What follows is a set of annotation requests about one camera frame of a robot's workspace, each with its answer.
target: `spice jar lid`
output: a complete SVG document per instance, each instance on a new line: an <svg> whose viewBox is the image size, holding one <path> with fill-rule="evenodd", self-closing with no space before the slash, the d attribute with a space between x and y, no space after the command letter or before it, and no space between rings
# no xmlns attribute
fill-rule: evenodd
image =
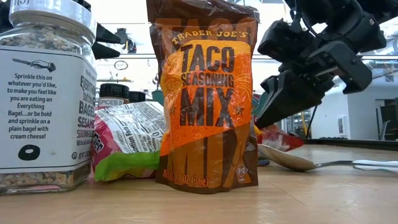
<svg viewBox="0 0 398 224"><path fill-rule="evenodd" d="M29 22L32 17L57 19L73 24L96 37L97 23L89 10L72 0L13 0L9 20L15 27L18 23Z"/></svg>
<svg viewBox="0 0 398 224"><path fill-rule="evenodd" d="M104 83L99 87L99 97L129 98L129 87L115 83Z"/></svg>
<svg viewBox="0 0 398 224"><path fill-rule="evenodd" d="M130 103L138 103L146 100L146 95L143 92L139 91L130 91L129 92L129 101Z"/></svg>

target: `black robotic arm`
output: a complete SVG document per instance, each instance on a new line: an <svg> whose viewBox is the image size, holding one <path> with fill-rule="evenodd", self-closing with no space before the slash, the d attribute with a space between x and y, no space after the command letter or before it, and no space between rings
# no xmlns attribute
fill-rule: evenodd
<svg viewBox="0 0 398 224"><path fill-rule="evenodd" d="M285 1L293 23L275 21L258 48L282 62L280 74L261 83L269 96L256 122L259 128L320 105L335 76L346 83L344 94L365 90L372 72L357 54L386 46L379 23L398 12L395 0ZM321 23L326 28L317 34L312 25Z"/></svg>

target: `glass jar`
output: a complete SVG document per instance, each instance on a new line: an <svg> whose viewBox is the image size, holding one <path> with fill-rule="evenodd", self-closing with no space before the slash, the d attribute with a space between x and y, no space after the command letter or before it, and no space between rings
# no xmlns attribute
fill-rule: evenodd
<svg viewBox="0 0 398 224"><path fill-rule="evenodd" d="M71 0L12 0L0 35L0 195L75 188L90 172L96 21Z"/></svg>

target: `white jar label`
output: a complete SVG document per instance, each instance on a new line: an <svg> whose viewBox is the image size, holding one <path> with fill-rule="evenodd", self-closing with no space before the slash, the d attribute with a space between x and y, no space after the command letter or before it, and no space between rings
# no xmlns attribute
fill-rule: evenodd
<svg viewBox="0 0 398 224"><path fill-rule="evenodd" d="M96 72L70 52L0 46L0 173L90 162Z"/></svg>
<svg viewBox="0 0 398 224"><path fill-rule="evenodd" d="M99 107L109 107L109 106L119 106L123 105L124 100L116 99L116 98L100 98L98 99L98 106Z"/></svg>

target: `bagel icon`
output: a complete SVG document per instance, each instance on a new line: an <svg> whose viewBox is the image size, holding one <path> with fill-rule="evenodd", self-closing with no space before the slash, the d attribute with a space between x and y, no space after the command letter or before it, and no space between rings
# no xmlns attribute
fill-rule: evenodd
<svg viewBox="0 0 398 224"><path fill-rule="evenodd" d="M35 145L25 145L23 146L19 152L18 157L23 161L33 161L39 158L40 148Z"/></svg>

